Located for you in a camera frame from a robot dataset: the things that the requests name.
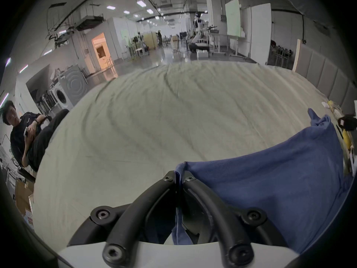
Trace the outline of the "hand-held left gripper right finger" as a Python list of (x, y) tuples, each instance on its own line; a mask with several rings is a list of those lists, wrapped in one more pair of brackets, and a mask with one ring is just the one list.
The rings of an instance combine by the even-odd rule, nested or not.
[(252, 244), (288, 248), (265, 211), (226, 204), (203, 182), (188, 176), (183, 182), (182, 227), (193, 244), (218, 242), (224, 267), (253, 263)]

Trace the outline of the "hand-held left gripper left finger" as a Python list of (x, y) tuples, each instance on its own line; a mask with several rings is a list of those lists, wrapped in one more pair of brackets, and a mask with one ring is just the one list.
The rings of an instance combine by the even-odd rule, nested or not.
[(171, 235), (176, 216), (175, 179), (175, 172), (169, 171), (130, 204), (94, 208), (67, 247), (104, 242), (101, 256), (109, 267), (133, 267), (139, 242), (164, 244)]

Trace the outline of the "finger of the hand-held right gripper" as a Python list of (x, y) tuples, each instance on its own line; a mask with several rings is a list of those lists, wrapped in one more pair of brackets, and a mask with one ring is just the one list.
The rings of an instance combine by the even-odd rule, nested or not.
[(345, 115), (337, 120), (338, 126), (345, 131), (354, 131), (357, 128), (357, 119), (353, 115)]

